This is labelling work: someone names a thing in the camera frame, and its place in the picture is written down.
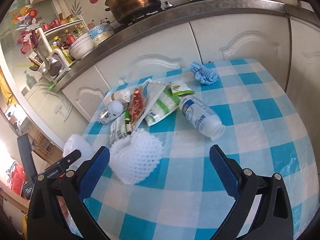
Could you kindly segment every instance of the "blue cloth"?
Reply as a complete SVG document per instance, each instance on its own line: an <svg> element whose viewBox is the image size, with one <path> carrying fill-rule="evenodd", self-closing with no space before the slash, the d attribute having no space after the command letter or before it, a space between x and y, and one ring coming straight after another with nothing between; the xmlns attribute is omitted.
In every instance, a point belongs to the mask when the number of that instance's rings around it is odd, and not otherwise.
<svg viewBox="0 0 320 240"><path fill-rule="evenodd" d="M295 237L319 207L315 157L306 129L294 106L268 71L256 60L240 59L205 64L220 75L202 85L188 69L157 74L161 83L185 82L195 96L212 108L226 125L212 142L194 129L181 111L147 127L163 142L164 157L144 181L126 186L109 167L92 196L84 200L92 216L112 240L206 240L225 219L234 199L226 193L209 160L218 144L242 168L255 174L284 177L294 221ZM143 79L111 89L131 91ZM109 147L110 125L97 122L98 107L83 137L98 150ZM242 233L250 227L248 219Z"/></svg>
<svg viewBox="0 0 320 240"><path fill-rule="evenodd" d="M195 61L191 63L190 70L195 74L195 79L204 85L211 85L219 78L219 75L214 71L214 69L208 69L204 65Z"/></svg>

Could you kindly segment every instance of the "brass pot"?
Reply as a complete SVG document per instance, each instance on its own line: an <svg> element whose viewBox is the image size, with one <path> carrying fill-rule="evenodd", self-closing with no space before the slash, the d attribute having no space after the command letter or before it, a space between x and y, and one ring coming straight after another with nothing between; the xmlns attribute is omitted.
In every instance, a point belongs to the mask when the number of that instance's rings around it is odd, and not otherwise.
<svg viewBox="0 0 320 240"><path fill-rule="evenodd" d="M106 11L111 11L120 24L131 21L161 8L160 0L106 0Z"/></svg>

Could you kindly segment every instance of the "blue gripper pad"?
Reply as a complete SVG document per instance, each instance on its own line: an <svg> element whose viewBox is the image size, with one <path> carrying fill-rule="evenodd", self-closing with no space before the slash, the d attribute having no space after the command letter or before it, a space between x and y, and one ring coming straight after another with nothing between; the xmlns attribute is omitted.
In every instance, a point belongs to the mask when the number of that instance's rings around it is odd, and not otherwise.
<svg viewBox="0 0 320 240"><path fill-rule="evenodd" d="M104 148L99 156L97 156L97 158L91 163L90 167L79 181L78 196L81 201L91 196L109 161L109 149Z"/></svg>
<svg viewBox="0 0 320 240"><path fill-rule="evenodd" d="M238 200L240 195L240 180L232 171L228 158L218 145L210 148L209 157L228 195Z"/></svg>

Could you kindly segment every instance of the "white plastic bottle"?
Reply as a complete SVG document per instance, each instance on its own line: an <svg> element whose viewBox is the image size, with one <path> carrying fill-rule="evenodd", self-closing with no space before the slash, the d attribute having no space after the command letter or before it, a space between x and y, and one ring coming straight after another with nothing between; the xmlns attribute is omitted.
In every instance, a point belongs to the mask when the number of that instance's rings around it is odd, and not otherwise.
<svg viewBox="0 0 320 240"><path fill-rule="evenodd" d="M103 109L101 115L98 118L98 121L101 124L107 124L108 122L111 122L112 120L118 118L123 113L123 111L123 104L118 100L114 100Z"/></svg>
<svg viewBox="0 0 320 240"><path fill-rule="evenodd" d="M219 139L223 134L226 127L221 123L219 116L198 98L184 97L179 108L193 126L212 141Z"/></svg>

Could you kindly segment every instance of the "spice rack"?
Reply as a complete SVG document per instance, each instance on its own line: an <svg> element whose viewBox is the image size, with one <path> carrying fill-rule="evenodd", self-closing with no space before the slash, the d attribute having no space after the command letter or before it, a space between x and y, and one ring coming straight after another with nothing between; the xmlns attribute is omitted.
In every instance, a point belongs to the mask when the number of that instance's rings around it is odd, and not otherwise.
<svg viewBox="0 0 320 240"><path fill-rule="evenodd" d="M46 79L48 79L49 81L52 81L54 84L57 84L59 82L59 80L73 67L76 61L69 63L64 57L64 54L62 53L61 49L52 50L50 43L53 44L53 38L55 36L63 35L65 30L69 30L70 33L72 33L74 26L80 25L80 24L84 25L85 28L89 31L81 15L78 15L77 20L74 22L60 25L46 32L44 32L42 28L38 28L36 30L36 32L39 33L40 35L38 38L39 52L42 52L44 54L43 56L46 57L47 59L54 58L62 63L62 68L55 77L52 77L48 74L45 76Z"/></svg>

